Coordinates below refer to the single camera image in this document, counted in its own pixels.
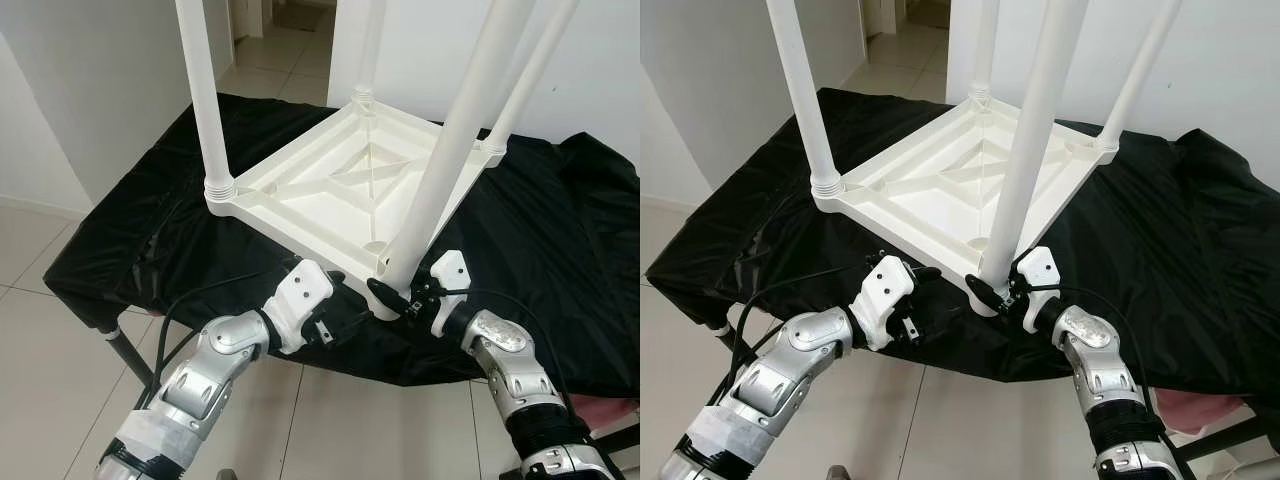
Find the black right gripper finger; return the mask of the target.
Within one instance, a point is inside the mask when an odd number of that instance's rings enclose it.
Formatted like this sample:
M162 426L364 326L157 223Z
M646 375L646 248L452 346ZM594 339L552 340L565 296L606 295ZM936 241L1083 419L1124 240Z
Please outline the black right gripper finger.
M965 284L970 292L970 306L974 311L1005 311L1005 296L978 275L965 275Z
M366 280L366 285L378 302L392 312L401 315L408 314L412 310L411 302L392 285L388 285L376 278L369 278Z

